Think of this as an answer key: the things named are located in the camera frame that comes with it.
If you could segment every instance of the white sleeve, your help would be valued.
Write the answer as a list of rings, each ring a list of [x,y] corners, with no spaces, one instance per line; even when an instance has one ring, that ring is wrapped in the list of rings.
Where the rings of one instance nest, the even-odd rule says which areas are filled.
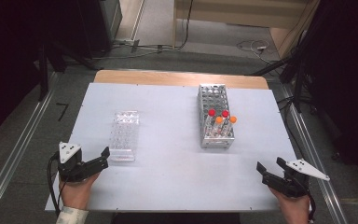
[[[89,211],[63,207],[56,224],[84,224]]]

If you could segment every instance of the human hand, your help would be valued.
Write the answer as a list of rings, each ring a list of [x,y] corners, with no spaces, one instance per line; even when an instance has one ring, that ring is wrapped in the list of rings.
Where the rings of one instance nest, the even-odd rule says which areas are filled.
[[[72,207],[80,210],[86,210],[87,203],[90,199],[91,187],[100,173],[92,175],[82,182],[66,183],[60,179],[60,190],[62,189],[62,202],[64,206]]]
[[[277,197],[284,219],[288,224],[308,223],[310,198],[308,195],[289,198],[275,189],[269,189]]]

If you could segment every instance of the white bracket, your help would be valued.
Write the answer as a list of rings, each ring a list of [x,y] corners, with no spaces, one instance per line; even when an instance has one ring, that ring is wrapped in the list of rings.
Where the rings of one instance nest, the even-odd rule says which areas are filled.
[[[320,172],[318,169],[316,169],[303,159],[297,161],[287,161],[286,165],[301,174],[310,175],[327,181],[330,180],[330,177],[328,175],[325,175],[324,173]]]
[[[81,146],[79,144],[60,142],[59,146],[60,146],[60,163],[66,163],[69,159],[71,159],[72,156],[75,155],[75,153],[78,152],[78,150],[81,149]]]

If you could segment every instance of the metal test tube rack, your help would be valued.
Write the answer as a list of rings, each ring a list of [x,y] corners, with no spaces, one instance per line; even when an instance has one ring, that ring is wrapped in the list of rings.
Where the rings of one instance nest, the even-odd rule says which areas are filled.
[[[216,111],[216,116],[220,116],[223,110],[228,110],[228,98],[226,85],[224,84],[200,84],[198,94],[198,104],[200,111],[200,141],[202,148],[229,148],[234,142],[234,131],[231,129],[227,137],[206,136],[205,120],[208,117],[209,109]]]

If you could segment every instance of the white tabletop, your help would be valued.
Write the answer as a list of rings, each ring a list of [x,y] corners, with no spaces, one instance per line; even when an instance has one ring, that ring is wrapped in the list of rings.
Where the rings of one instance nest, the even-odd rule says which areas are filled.
[[[110,163],[102,171],[89,210],[278,209],[255,169],[260,161],[282,176],[277,157],[296,159],[272,91],[227,88],[231,115],[238,118],[228,150],[200,148],[197,94],[197,87],[89,84],[69,141],[82,146],[84,161],[99,157],[109,145],[115,112],[137,110],[141,122],[136,161]],[[53,210],[51,199],[46,209]]]

